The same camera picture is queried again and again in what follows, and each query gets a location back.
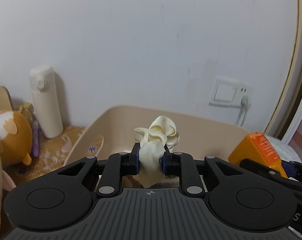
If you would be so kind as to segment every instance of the stuffed animal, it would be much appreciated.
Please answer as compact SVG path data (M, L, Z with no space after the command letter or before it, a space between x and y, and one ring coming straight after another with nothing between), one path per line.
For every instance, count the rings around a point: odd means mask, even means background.
M32 116L32 105L30 103L24 103L23 105L19 106L18 112L23 114L23 116L27 119L30 127L32 127L32 123L34 121Z
M31 164L32 130L23 114L0 111L0 156L2 166Z

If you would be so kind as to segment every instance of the orange package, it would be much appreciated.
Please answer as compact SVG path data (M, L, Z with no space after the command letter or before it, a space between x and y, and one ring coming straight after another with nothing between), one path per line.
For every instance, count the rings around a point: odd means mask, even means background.
M281 158L263 133L248 134L230 154L230 163L239 166L244 159L250 159L280 172L287 178L281 166Z

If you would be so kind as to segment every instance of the orange plush toy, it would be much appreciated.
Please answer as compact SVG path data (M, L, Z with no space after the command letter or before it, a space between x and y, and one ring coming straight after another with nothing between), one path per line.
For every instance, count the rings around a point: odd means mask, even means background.
M31 164L32 130L17 111L0 111L0 156L2 166L23 162Z

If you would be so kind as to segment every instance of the beige plastic basin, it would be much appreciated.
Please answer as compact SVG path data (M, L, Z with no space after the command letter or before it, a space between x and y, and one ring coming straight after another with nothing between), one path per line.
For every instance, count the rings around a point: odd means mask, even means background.
M97 154L99 160L107 159L113 153L131 152L135 143L133 129L149 128L159 115L171 118L180 133L180 142L174 151L189 153L198 160L215 155L227 161L230 153L247 135L242 127L200 117L134 106L115 106L84 130L64 165L87 156L87 149L98 135L104 138L103 147Z

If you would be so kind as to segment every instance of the white wall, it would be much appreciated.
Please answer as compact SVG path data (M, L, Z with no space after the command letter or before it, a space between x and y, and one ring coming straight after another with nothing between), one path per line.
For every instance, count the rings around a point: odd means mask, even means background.
M296 23L297 0L0 0L0 85L31 101L28 73L46 63L65 122L129 104L235 124L238 109L209 106L224 75L255 88L245 127L263 131Z

